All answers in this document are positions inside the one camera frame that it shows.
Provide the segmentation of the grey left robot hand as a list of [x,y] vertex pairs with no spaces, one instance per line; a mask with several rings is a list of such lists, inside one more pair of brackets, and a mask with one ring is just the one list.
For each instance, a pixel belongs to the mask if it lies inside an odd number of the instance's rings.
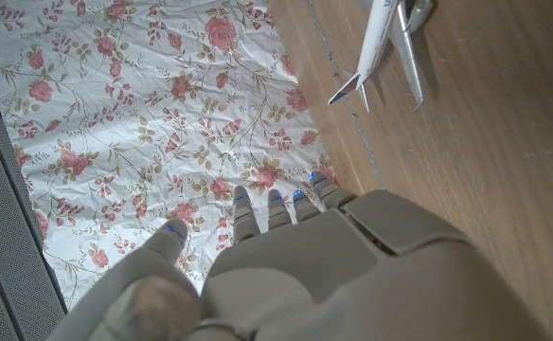
[[166,221],[111,269],[55,340],[545,340],[547,331],[458,228],[385,190],[355,195],[319,172],[318,202],[268,197],[261,232],[234,190],[233,244],[201,290]]

